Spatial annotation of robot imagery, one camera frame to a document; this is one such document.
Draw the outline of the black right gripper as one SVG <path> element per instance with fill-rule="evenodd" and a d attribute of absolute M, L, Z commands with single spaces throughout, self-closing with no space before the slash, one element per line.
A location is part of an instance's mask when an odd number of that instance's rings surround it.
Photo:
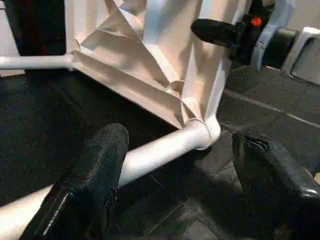
<path fill-rule="evenodd" d="M 254 48 L 266 21 L 265 17 L 253 14 L 243 15 L 236 25 L 212 19 L 196 19 L 191 25 L 191 31 L 205 43 L 231 47 L 231 61 L 250 65 Z"/>

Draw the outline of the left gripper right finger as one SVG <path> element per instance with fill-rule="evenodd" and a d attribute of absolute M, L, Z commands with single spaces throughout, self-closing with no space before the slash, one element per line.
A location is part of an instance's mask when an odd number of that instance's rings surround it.
<path fill-rule="evenodd" d="M 264 239 L 320 238 L 320 185 L 268 137 L 232 134 L 233 164 Z"/>

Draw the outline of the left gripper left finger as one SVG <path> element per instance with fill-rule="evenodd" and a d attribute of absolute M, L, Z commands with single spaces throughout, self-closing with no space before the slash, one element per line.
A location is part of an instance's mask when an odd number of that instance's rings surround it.
<path fill-rule="evenodd" d="M 22 233 L 24 240 L 105 240 L 113 219 L 129 133 L 101 128 L 55 184 Z"/>

